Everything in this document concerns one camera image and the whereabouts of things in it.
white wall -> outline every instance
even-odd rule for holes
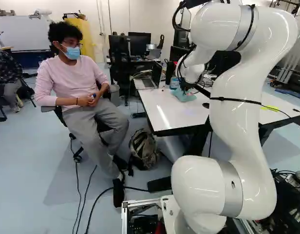
[[[99,35],[96,0],[0,0],[0,9],[7,11],[13,9],[17,15],[28,15],[36,8],[46,8],[52,10],[50,18],[55,21],[62,20],[63,13],[81,10],[90,22],[93,41],[96,44],[96,61],[102,62],[103,54],[107,54],[108,51],[108,35],[111,34],[111,29],[108,0],[97,1],[105,37]],[[178,4],[179,0],[110,0],[112,30],[125,34],[129,31],[150,32],[152,43],[156,44],[163,34],[165,41],[161,58],[168,59],[174,37],[171,19]],[[191,11],[195,13],[197,10],[198,8],[194,8]]]
[[[102,47],[104,40],[99,35],[100,29],[96,0],[0,0],[1,10],[9,11],[13,9],[16,15],[19,16],[33,14],[37,8],[52,10],[53,13],[50,15],[50,18],[55,21],[62,20],[63,13],[78,12],[78,10],[81,10],[90,22],[93,41],[97,45],[95,47],[96,60],[103,61]],[[109,25],[109,13],[107,15],[108,17],[104,14],[104,20]]]

curly black hair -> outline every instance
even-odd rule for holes
[[[53,41],[62,43],[67,37],[76,38],[80,41],[83,39],[83,34],[78,27],[64,21],[58,23],[53,22],[49,25],[48,40],[51,43],[53,43]]]

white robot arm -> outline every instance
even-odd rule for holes
[[[275,208],[276,188],[258,135],[258,104],[268,73],[292,48],[298,30],[295,19],[279,9],[209,2],[190,33],[196,48],[177,68],[189,86],[215,51],[237,50],[242,56],[216,79],[210,100],[211,126],[231,149],[230,159],[183,156],[171,173],[187,224],[210,234],[219,232],[226,216],[257,220]]]

yellow tag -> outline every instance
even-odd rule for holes
[[[266,106],[266,107],[263,106],[262,109],[263,110],[275,111],[275,112],[279,111],[278,107],[276,107],[276,106]]]

face mask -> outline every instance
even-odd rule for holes
[[[67,48],[67,52],[66,53],[63,51],[62,52],[68,59],[77,60],[78,57],[80,57],[80,47],[77,46],[76,48],[73,48],[73,47],[66,47],[66,48]]]

